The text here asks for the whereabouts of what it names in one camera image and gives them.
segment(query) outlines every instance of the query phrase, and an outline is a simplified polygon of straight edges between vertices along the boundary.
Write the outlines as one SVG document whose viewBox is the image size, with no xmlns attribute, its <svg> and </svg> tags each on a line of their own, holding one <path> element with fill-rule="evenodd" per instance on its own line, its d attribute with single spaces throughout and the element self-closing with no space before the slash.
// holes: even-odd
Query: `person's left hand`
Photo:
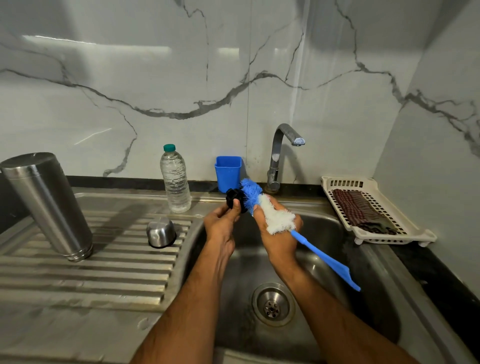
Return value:
<svg viewBox="0 0 480 364">
<path fill-rule="evenodd" d="M 219 246 L 230 257 L 235 249 L 233 240 L 233 223 L 240 218 L 240 201 L 233 200 L 233 208 L 227 204 L 217 207 L 204 218 L 207 232 L 207 244 Z"/>
</svg>

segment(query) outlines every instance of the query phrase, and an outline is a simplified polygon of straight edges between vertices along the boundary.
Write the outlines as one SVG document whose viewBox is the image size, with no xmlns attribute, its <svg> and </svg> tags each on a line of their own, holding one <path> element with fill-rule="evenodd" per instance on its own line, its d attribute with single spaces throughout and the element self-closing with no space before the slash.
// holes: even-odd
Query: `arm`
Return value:
<svg viewBox="0 0 480 364">
<path fill-rule="evenodd" d="M 285 209 L 273 197 L 270 199 L 277 210 Z M 253 217 L 260 228 L 270 262 L 295 296 L 330 364 L 418 364 L 406 351 L 344 308 L 303 270 L 295 259 L 297 241 L 288 231 L 270 235 L 260 206 L 255 206 Z M 303 225 L 299 215 L 295 217 L 295 225 L 297 230 Z"/>
<path fill-rule="evenodd" d="M 220 287 L 235 249 L 231 236 L 240 203 L 204 219 L 207 242 L 192 272 L 132 358 L 133 364 L 210 364 L 213 359 Z"/>
</svg>

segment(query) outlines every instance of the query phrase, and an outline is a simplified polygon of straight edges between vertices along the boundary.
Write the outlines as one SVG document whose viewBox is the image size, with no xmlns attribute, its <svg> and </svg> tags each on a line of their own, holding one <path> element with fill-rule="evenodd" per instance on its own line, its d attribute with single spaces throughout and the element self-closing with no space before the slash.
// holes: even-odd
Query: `teal cap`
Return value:
<svg viewBox="0 0 480 364">
<path fill-rule="evenodd" d="M 175 144 L 165 144 L 163 150 L 165 152 L 175 152 Z"/>
</svg>

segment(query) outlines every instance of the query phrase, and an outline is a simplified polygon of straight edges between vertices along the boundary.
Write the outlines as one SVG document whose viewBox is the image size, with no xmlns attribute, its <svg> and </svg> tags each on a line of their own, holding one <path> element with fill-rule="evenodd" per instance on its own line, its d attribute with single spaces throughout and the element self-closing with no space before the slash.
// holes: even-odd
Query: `sink drain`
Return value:
<svg viewBox="0 0 480 364">
<path fill-rule="evenodd" d="M 253 292 L 252 307 L 260 321 L 276 327 L 287 324 L 295 314 L 291 293 L 278 283 L 260 285 Z"/>
</svg>

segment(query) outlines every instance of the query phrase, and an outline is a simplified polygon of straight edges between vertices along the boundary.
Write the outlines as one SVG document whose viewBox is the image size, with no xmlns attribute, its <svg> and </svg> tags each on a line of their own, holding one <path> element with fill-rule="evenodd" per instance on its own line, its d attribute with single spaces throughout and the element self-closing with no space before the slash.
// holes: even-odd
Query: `transparent bottle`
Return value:
<svg viewBox="0 0 480 364">
<path fill-rule="evenodd" d="M 174 144 L 163 146 L 165 153 L 160 159 L 160 169 L 165 182 L 168 207 L 174 213 L 188 211 L 192 205 L 192 197 L 187 181 L 187 168 L 182 156 L 175 151 Z"/>
</svg>

